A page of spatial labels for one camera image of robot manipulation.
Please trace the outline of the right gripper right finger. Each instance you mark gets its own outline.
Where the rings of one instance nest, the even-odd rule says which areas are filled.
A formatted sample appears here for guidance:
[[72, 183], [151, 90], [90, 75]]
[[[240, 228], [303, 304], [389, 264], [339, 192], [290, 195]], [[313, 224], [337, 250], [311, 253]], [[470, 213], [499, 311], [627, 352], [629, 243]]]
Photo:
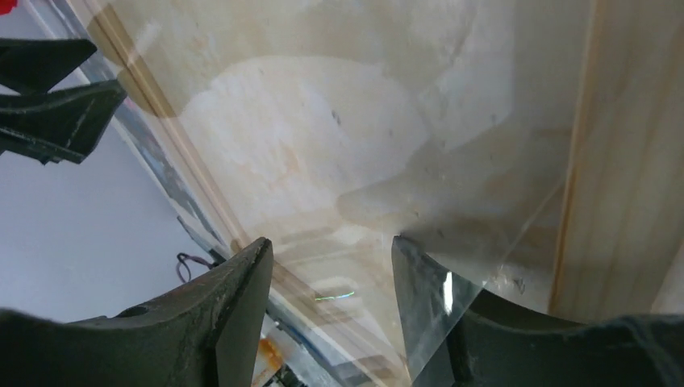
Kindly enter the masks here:
[[394, 289], [413, 386], [680, 386], [683, 317], [581, 324], [538, 313], [446, 269], [397, 236]]

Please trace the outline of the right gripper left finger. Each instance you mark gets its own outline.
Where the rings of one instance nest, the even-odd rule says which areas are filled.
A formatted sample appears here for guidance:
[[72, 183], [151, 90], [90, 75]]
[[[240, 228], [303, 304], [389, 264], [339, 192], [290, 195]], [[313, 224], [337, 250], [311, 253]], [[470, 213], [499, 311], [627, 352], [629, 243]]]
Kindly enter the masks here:
[[1, 312], [4, 386], [248, 386], [273, 245], [249, 244], [207, 273], [112, 317], [58, 323]]

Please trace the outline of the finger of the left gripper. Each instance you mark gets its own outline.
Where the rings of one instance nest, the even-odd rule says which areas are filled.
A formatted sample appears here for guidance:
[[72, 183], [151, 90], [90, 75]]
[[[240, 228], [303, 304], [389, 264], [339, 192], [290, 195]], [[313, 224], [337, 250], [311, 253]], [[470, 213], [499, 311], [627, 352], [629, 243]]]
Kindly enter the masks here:
[[1, 96], [1, 151], [80, 164], [97, 147], [127, 93], [117, 81], [47, 94]]
[[44, 94], [97, 51], [89, 40], [1, 39], [1, 85]]

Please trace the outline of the transparent plastic sheet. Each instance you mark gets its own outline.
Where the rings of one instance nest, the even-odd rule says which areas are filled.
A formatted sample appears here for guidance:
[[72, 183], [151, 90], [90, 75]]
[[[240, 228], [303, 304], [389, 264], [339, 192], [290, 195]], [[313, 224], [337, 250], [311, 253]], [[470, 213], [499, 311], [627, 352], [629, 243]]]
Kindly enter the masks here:
[[567, 165], [587, 1], [107, 1], [94, 25], [231, 245], [379, 385], [406, 386], [407, 235], [484, 285]]

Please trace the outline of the wooden picture frame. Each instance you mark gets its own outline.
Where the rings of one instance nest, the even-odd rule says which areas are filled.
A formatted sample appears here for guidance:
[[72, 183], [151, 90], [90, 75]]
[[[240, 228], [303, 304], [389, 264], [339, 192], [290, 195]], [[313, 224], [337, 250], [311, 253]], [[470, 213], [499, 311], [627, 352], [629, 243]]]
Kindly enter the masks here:
[[[69, 6], [110, 69], [121, 70], [108, 56], [111, 40], [94, 25], [104, 2]], [[627, 315], [683, 317], [683, 4], [587, 2], [567, 165], [544, 211], [555, 218], [554, 235], [548, 240], [530, 235], [481, 287], [535, 312], [585, 325]], [[143, 117], [219, 233], [198, 178], [144, 110]], [[453, 254], [397, 236], [477, 284], [455, 265]], [[350, 365], [356, 385], [379, 385], [320, 332], [332, 317], [309, 319], [273, 287], [273, 280], [283, 277], [275, 259], [273, 299], [294, 316], [301, 332], [330, 363]]]

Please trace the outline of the printed photo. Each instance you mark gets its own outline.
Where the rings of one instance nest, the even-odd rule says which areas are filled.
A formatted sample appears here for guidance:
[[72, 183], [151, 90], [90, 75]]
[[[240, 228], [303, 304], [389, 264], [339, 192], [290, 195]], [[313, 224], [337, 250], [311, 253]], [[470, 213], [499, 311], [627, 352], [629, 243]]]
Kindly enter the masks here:
[[[212, 264], [227, 260], [245, 247], [238, 242], [235, 247], [225, 244], [214, 225], [199, 204], [198, 196], [170, 160], [167, 148], [162, 146], [143, 109], [134, 101], [134, 86], [127, 82], [127, 70], [106, 71], [120, 81], [129, 93], [123, 106], [115, 114], [115, 122], [121, 126], [121, 136], [131, 143], [141, 164], [150, 177], [164, 191], [171, 206], [178, 212], [181, 225], [190, 237], [211, 257]], [[255, 386], [344, 386], [336, 366], [330, 364], [323, 353], [304, 335], [286, 312], [269, 298], [261, 325], [260, 341], [254, 360], [252, 381]]]

